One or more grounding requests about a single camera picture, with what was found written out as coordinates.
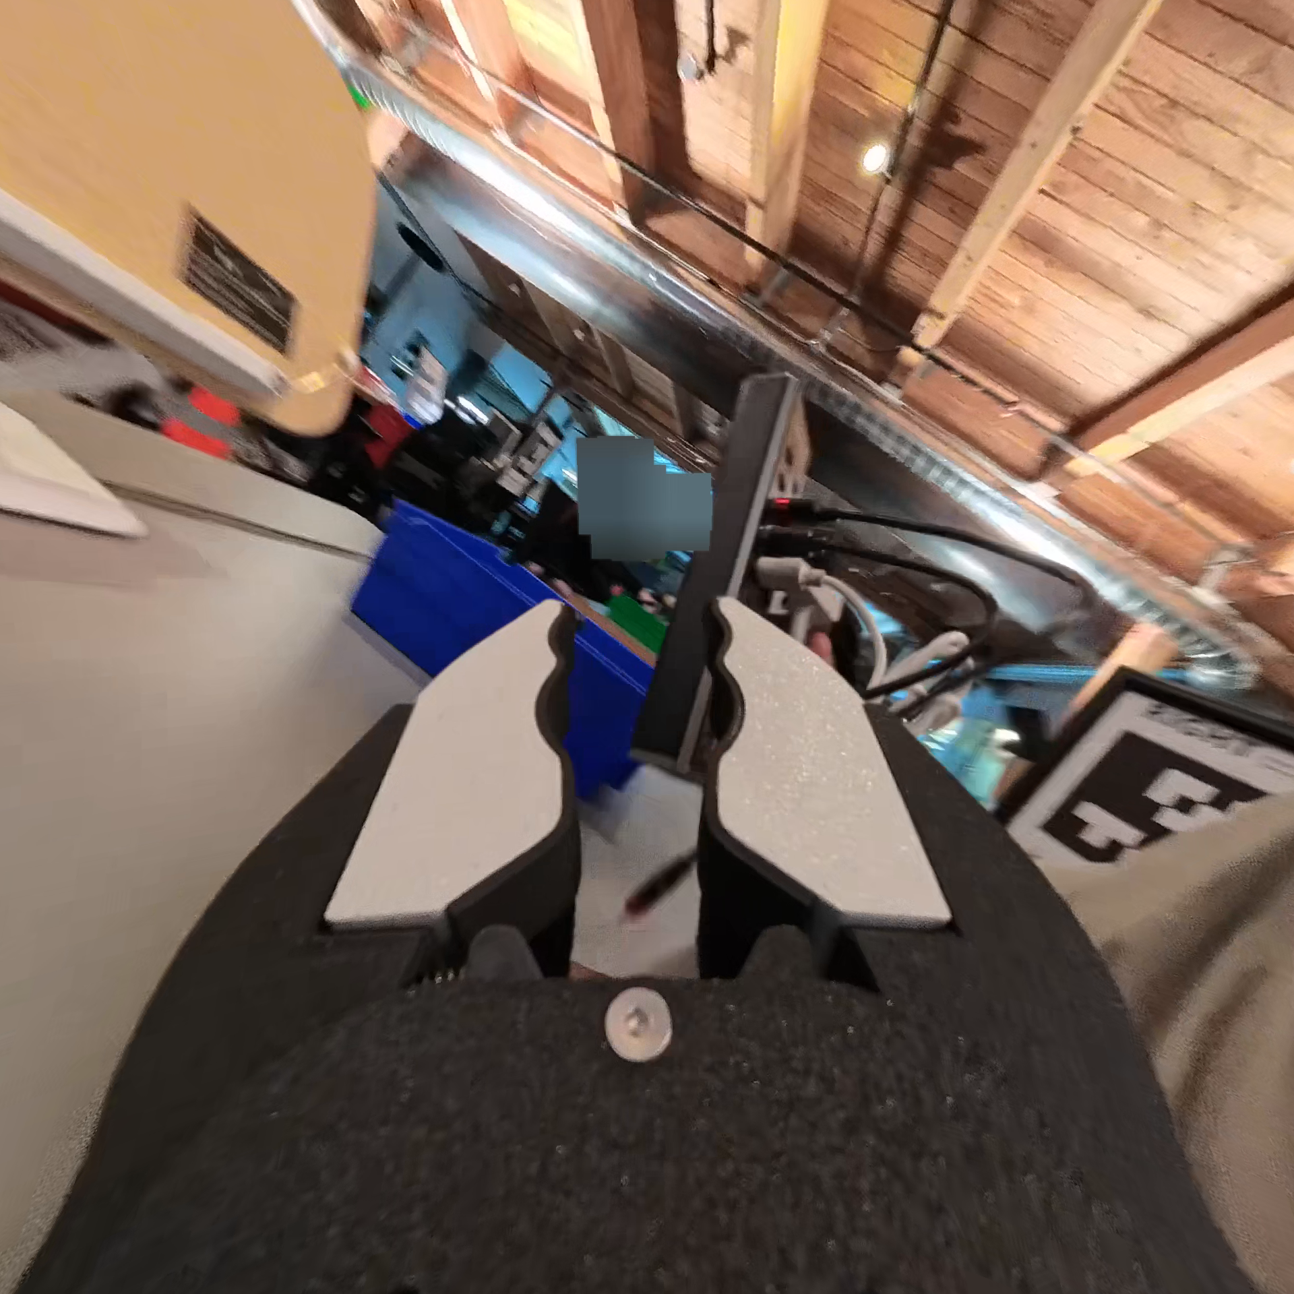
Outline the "black framed marker sign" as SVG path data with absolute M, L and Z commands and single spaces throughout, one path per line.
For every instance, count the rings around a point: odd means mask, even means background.
M 512 498 L 526 496 L 561 441 L 561 433 L 548 422 L 528 429 L 507 469 L 497 479 L 500 489 Z
M 1292 786 L 1292 717 L 1122 667 L 996 817 L 1037 865 L 1113 869 Z

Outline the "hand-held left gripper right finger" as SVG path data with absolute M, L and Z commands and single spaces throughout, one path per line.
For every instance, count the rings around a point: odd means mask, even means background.
M 717 746 L 700 860 L 743 866 L 846 928 L 950 928 L 950 901 L 859 694 L 732 596 L 712 603 L 706 626 Z

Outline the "wooden book stand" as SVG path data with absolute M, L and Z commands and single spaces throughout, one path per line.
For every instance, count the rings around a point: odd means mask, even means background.
M 315 3 L 2 5 L 4 513 L 141 539 L 18 410 L 182 378 L 307 441 L 361 368 L 378 181 Z

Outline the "silver spiral air duct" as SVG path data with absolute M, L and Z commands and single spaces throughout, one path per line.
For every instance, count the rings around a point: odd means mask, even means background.
M 1076 519 L 1037 506 L 1019 481 L 985 456 L 954 450 L 928 424 L 903 425 L 880 390 L 854 368 L 822 359 L 742 296 L 625 225 L 588 196 L 506 148 L 455 111 L 441 113 L 412 83 L 353 42 L 318 3 L 295 3 L 350 90 L 409 127 L 423 151 L 395 196 L 437 208 L 446 224 L 528 284 L 615 338 L 663 376 L 731 415 L 737 385 L 755 373 L 788 373 L 808 401 L 849 427 L 857 442 L 897 461 L 980 524 L 1044 556 L 1067 561 L 1108 606 L 1170 632 L 1208 683 L 1247 689 L 1276 677 L 1292 657 L 1267 630 Z

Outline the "white usb cable blue tape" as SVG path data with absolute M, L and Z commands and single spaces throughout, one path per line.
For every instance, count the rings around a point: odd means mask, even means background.
M 882 618 L 845 580 L 812 567 L 803 558 L 755 559 L 755 584 L 768 596 L 768 616 L 785 618 L 788 633 L 817 652 L 833 632 L 849 626 L 856 663 L 843 650 L 823 650 L 823 658 L 846 672 L 857 690 L 880 689 L 879 701 L 906 723 L 914 737 L 954 727 L 963 718 L 970 683 L 954 678 L 953 657 L 970 647 L 970 635 L 951 629 L 905 655 L 893 655 Z

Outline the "black usb cable red collar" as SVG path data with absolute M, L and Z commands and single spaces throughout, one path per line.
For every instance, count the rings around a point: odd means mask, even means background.
M 846 556 L 860 556 L 866 561 L 906 572 L 916 572 L 930 578 L 940 578 L 948 583 L 960 586 L 963 590 L 976 596 L 983 610 L 982 624 L 977 633 L 968 640 L 957 652 L 943 652 L 939 658 L 931 658 L 922 666 L 917 664 L 917 655 L 911 655 L 899 666 L 891 667 L 879 681 L 863 690 L 866 701 L 876 701 L 893 695 L 896 692 L 916 694 L 914 701 L 908 701 L 893 710 L 894 717 L 906 717 L 916 714 L 931 698 L 950 689 L 947 683 L 951 675 L 956 683 L 968 683 L 973 678 L 973 670 L 965 675 L 957 675 L 957 670 L 968 660 L 977 663 L 979 670 L 985 670 L 991 664 L 991 647 L 996 624 L 999 621 L 999 604 L 994 596 L 976 581 L 967 580 L 954 572 L 936 569 L 928 563 L 888 556 L 880 552 L 873 552 L 856 541 L 840 539 L 836 535 L 837 524 L 862 524 L 871 527 L 882 527 L 899 530 L 913 535 L 922 535 L 934 539 L 945 539 L 957 544 L 973 546 L 996 556 L 1007 558 L 1036 572 L 1042 572 L 1077 592 L 1077 606 L 1073 618 L 1081 613 L 1091 613 L 1096 609 L 1096 590 L 1091 583 L 1071 567 L 1051 561 L 1048 558 L 1034 555 L 1011 544 L 987 539 L 976 533 L 931 523 L 908 523 L 886 515 L 873 515 L 843 507 L 828 507 L 812 499 L 792 499 L 788 496 L 774 498 L 766 504 L 763 523 L 759 536 L 765 543 L 776 539 L 792 539 L 792 549 L 806 547 L 809 552 L 833 550 Z

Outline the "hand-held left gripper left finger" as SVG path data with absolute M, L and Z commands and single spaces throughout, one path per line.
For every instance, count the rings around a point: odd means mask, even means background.
M 423 689 L 326 909 L 332 929 L 544 931 L 574 908 L 577 630 L 571 606 L 543 601 Z

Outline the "black rectangular usb hub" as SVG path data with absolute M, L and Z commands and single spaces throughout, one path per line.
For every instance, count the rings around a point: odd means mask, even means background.
M 691 559 L 631 743 L 642 764 L 692 777 L 711 694 L 706 612 L 742 589 L 792 416 L 802 410 L 802 382 L 791 375 L 749 378 L 739 390 L 714 476 L 709 549 Z

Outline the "green tray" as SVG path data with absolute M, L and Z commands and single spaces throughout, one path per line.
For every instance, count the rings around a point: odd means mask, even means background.
M 669 618 L 628 593 L 618 593 L 609 600 L 608 618 L 646 652 L 660 653 L 669 632 Z

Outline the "blue plastic bin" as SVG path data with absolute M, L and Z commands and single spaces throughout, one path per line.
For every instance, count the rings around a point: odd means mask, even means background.
M 532 606 L 557 600 L 494 543 L 398 501 L 350 609 L 412 664 L 440 675 Z M 598 798 L 637 774 L 631 746 L 654 666 L 591 610 L 580 616 L 566 749 L 578 795 Z

